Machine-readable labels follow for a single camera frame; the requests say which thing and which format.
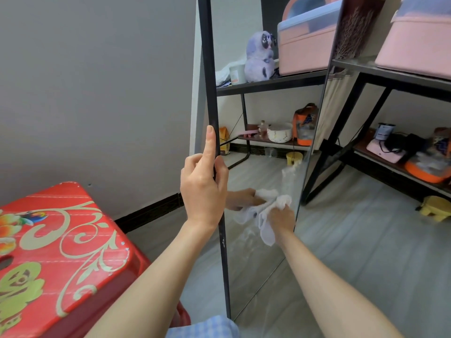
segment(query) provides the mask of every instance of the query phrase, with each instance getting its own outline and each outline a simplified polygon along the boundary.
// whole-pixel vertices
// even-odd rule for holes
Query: pink container
[[[342,0],[290,0],[277,26],[279,73],[326,69]]]
[[[451,0],[403,0],[392,22],[377,66],[451,78]]]

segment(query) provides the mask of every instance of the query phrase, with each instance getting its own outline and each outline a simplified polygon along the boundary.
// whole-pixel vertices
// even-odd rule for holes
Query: pink case
[[[290,9],[296,1],[298,0],[290,0],[287,4],[282,18],[283,21],[279,26],[289,19]],[[327,4],[330,4],[337,0],[325,1]],[[278,31],[279,73],[281,75],[323,70],[328,67],[339,12],[340,7],[335,10],[336,20],[333,25],[319,30],[310,28],[312,22],[318,25],[323,17],[325,24],[329,24],[331,17],[335,13],[323,14],[318,19],[307,20],[306,22]]]
[[[375,61],[377,66],[440,78],[451,77],[451,16],[421,11],[421,8],[442,6],[439,1],[443,2],[421,1],[422,4],[414,5],[417,11],[394,17]]]
[[[367,146],[367,150],[369,150],[371,153],[374,153],[375,155],[381,157],[384,160],[387,160],[388,162],[391,162],[392,164],[396,164],[405,154],[405,152],[401,153],[393,153],[388,152],[388,149],[385,147],[384,143],[373,139]]]

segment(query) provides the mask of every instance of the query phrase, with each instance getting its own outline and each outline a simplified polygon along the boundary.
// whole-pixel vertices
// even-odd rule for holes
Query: gray wall
[[[179,191],[195,6],[0,0],[0,205],[74,180],[117,218]]]

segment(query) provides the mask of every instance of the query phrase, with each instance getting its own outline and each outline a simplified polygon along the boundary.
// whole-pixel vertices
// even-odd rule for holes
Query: hand
[[[283,240],[287,235],[294,235],[293,231],[296,225],[295,213],[288,205],[285,205],[285,209],[283,210],[278,208],[272,209],[268,219],[272,230],[274,231],[276,242],[280,246],[283,245]]]
[[[232,211],[240,211],[244,207],[258,206],[265,203],[264,199],[255,196],[253,188],[247,188],[240,191],[228,191],[225,207]]]
[[[215,159],[215,152],[215,130],[208,126],[203,153],[186,158],[180,176],[180,192],[188,225],[205,228],[210,235],[224,212],[229,180],[229,169],[221,156]],[[216,181],[213,179],[213,166],[216,168]]]

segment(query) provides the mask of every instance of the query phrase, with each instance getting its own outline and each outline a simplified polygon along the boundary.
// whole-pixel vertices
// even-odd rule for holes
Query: yellow stool
[[[293,165],[293,163],[296,163],[296,161],[301,161],[303,158],[302,153],[299,152],[290,152],[286,154],[286,163],[288,166]]]
[[[437,196],[426,197],[421,204],[420,213],[424,216],[433,214],[434,220],[441,222],[451,216],[451,202]]]

